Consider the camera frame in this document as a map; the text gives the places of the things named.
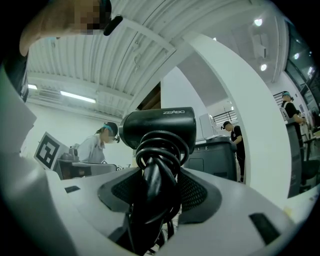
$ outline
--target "black hair dryer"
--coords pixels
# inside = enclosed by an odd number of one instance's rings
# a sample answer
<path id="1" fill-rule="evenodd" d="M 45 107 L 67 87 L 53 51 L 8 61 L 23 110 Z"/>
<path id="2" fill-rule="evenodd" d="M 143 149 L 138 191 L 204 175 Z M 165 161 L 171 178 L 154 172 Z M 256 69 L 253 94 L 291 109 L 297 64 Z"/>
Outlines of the black hair dryer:
<path id="1" fill-rule="evenodd" d="M 197 126 L 192 107 L 175 107 L 134 111 L 119 126 L 121 140 L 136 150 L 144 135 L 152 131 L 166 131 L 179 136 L 194 151 Z"/>
<path id="2" fill-rule="evenodd" d="M 135 111 L 119 126 L 122 141 L 136 149 L 136 163 L 144 170 L 130 216 L 137 255 L 145 255 L 159 240 L 164 222 L 168 239 L 174 234 L 172 218 L 181 205 L 175 178 L 194 150 L 196 127 L 192 107 Z"/>

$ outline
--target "person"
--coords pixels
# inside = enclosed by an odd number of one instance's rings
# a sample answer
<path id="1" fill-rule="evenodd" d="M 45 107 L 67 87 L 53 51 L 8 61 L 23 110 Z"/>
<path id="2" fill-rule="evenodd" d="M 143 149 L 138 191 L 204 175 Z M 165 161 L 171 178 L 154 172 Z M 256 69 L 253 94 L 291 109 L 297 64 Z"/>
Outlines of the person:
<path id="1" fill-rule="evenodd" d="M 285 91 L 282 94 L 282 99 L 283 99 L 283 102 L 281 104 L 281 107 L 285 109 L 289 118 L 294 119 L 294 121 L 295 121 L 294 127 L 296 130 L 296 134 L 298 136 L 300 148 L 302 148 L 303 147 L 303 140 L 302 140 L 302 135 L 301 135 L 301 130 L 300 130 L 300 124 L 305 123 L 306 120 L 305 120 L 305 118 L 301 118 L 298 116 L 298 111 L 297 111 L 295 105 L 292 103 L 293 98 L 291 97 L 289 92 Z"/>
<path id="2" fill-rule="evenodd" d="M 5 53 L 0 53 L 0 71 L 4 69 L 24 102 L 29 93 L 27 61 L 33 43 L 42 38 L 92 35 L 111 23 L 110 0 L 34 0 L 32 4 L 9 1 L 6 5 L 11 11 L 1 15 L 1 23 L 2 33 L 9 36 L 2 46 Z"/>
<path id="3" fill-rule="evenodd" d="M 241 175 L 240 181 L 244 182 L 246 153 L 240 126 L 234 126 L 229 121 L 225 121 L 222 128 L 231 132 L 231 140 L 236 144 L 236 158 L 239 162 Z"/>
<path id="4" fill-rule="evenodd" d="M 105 144 L 113 143 L 118 133 L 118 126 L 114 122 L 104 123 L 95 135 L 85 139 L 77 148 L 80 162 L 101 164 L 105 161 Z"/>

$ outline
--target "power cord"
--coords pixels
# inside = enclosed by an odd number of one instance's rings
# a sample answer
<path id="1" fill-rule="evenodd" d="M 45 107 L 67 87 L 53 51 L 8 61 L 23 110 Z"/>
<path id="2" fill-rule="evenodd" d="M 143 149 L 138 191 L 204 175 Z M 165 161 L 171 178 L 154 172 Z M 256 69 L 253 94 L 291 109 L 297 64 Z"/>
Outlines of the power cord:
<path id="1" fill-rule="evenodd" d="M 181 206 L 176 176 L 188 157 L 188 145 L 172 132 L 156 130 L 142 137 L 135 159 L 144 173 L 130 216 L 136 254 L 144 255 L 157 243 L 163 223 L 167 223 L 168 239 L 173 236 L 172 218 Z"/>

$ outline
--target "coiled black cable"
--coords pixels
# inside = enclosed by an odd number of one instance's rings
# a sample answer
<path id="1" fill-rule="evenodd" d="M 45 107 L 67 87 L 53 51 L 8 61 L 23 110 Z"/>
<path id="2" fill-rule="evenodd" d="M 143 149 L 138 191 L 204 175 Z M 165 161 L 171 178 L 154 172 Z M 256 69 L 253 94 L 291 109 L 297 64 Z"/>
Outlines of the coiled black cable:
<path id="1" fill-rule="evenodd" d="M 188 157 L 189 147 L 186 142 L 178 135 L 165 130 L 156 130 L 145 134 L 136 150 L 136 163 L 142 170 L 146 168 L 145 163 L 148 163 L 150 159 L 156 163 L 161 173 L 161 191 L 165 190 L 167 195 L 166 208 L 146 220 L 144 224 L 151 224 L 163 218 L 170 230 L 169 238 L 173 235 L 171 219 L 179 212 L 181 205 L 180 192 L 175 177 Z M 150 183 L 149 186 L 155 187 L 156 185 Z"/>

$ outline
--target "ceiling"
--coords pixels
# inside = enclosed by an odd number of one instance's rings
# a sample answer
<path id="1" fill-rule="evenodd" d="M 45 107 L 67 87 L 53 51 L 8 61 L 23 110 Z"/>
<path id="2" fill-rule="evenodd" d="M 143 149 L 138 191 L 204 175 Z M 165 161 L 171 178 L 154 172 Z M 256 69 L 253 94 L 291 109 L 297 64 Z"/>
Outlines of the ceiling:
<path id="1" fill-rule="evenodd" d="M 254 25 L 255 19 L 262 19 L 262 25 Z M 216 38 L 219 43 L 242 57 L 266 84 L 277 80 L 280 70 L 284 68 L 282 61 L 288 52 L 288 31 L 282 15 L 271 5 L 257 6 L 256 9 L 234 15 L 228 21 L 208 28 L 203 34 Z M 266 55 L 260 54 L 258 49 L 261 46 L 265 47 Z M 267 64 L 265 71 L 260 69 L 262 64 Z M 218 78 L 196 52 L 178 67 L 206 107 L 228 97 Z"/>
<path id="2" fill-rule="evenodd" d="M 182 39 L 189 31 L 212 36 L 211 31 L 219 42 L 236 51 L 229 42 L 234 37 L 239 54 L 254 66 L 252 52 L 244 47 L 249 32 L 238 35 L 241 34 L 238 31 L 248 30 L 248 23 L 226 32 L 219 31 L 217 26 L 231 17 L 265 8 L 264 1 L 111 0 L 111 3 L 112 16 L 124 17 L 111 36 L 44 38 L 32 45 L 27 75 L 29 84 L 36 85 L 38 90 L 30 90 L 29 103 L 120 122 L 185 58 L 187 62 L 182 66 L 186 69 L 192 68 L 192 62 L 203 65 L 201 59 L 191 55 L 191 47 Z M 270 79 L 273 69 L 270 65 L 265 79 Z M 208 67 L 203 68 L 203 72 L 208 71 Z M 187 78 L 194 84 L 196 75 Z M 211 72 L 206 79 L 207 84 L 217 81 Z M 96 103 L 68 98 L 60 91 L 92 98 Z M 223 90 L 216 89 L 215 93 L 223 95 Z"/>

